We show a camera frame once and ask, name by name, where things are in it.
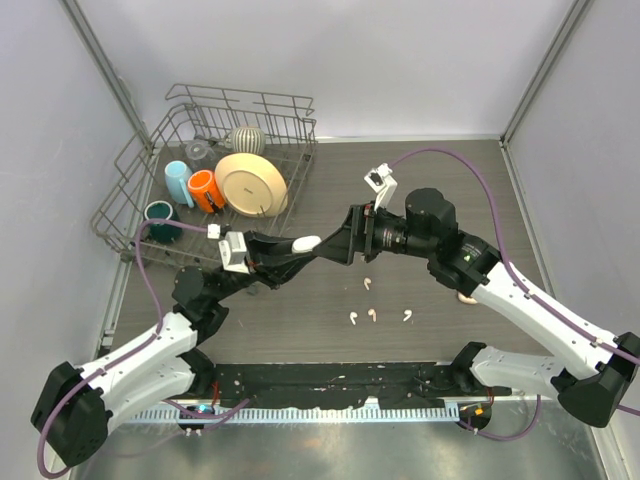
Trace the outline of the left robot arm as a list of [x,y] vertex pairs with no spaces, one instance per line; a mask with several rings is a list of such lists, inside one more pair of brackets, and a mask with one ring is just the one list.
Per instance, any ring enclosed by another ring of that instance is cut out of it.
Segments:
[[93,456],[122,423],[176,395],[205,397],[215,367],[198,350],[222,326],[229,310],[222,300],[255,284],[277,289],[310,263],[319,237],[272,237],[213,224],[204,234],[217,240],[221,264],[212,270],[188,266],[175,278],[174,306],[155,326],[115,351],[89,363],[63,362],[48,375],[31,423],[39,432],[37,464],[51,448],[65,468]]

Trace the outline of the white earbud charging case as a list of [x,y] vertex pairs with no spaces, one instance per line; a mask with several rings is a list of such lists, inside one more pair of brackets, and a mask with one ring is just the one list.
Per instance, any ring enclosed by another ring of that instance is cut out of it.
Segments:
[[316,235],[309,235],[296,238],[291,245],[293,254],[310,253],[322,242],[322,239]]

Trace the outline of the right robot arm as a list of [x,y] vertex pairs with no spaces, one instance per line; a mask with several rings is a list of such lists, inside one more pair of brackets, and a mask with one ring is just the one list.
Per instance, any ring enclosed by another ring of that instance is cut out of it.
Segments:
[[505,387],[557,400],[576,419],[608,425],[637,372],[639,338],[603,330],[527,280],[483,239],[459,229],[452,203],[436,189],[409,193],[406,214],[353,205],[345,221],[313,252],[349,265],[381,252],[424,258],[435,280],[503,315],[547,349],[545,356],[471,342],[458,354],[451,380],[465,395]]

